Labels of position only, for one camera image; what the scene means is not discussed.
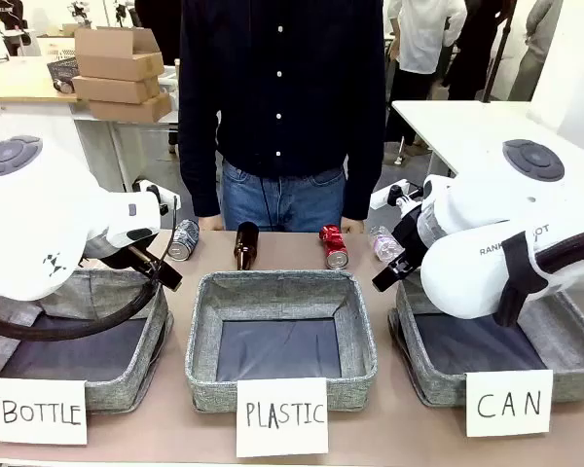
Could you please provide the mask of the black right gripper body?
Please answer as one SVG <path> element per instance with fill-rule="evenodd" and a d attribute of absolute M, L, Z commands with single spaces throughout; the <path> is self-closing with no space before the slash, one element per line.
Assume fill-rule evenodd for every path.
<path fill-rule="evenodd" d="M 418 233 L 420 212 L 420 208 L 414 208 L 405 214 L 392 231 L 393 237 L 404 248 L 404 252 L 393 261 L 398 273 L 410 273 L 417 269 L 428 250 Z"/>

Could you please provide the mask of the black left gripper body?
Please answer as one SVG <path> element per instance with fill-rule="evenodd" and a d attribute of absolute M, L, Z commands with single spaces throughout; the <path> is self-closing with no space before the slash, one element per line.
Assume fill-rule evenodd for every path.
<path fill-rule="evenodd" d="M 88 244 L 85 247 L 85 258 L 100 260 L 111 269 L 134 269 L 149 279 L 155 280 L 158 280 L 161 269 L 173 269 L 164 259 L 156 257 L 136 244 L 122 248 Z"/>

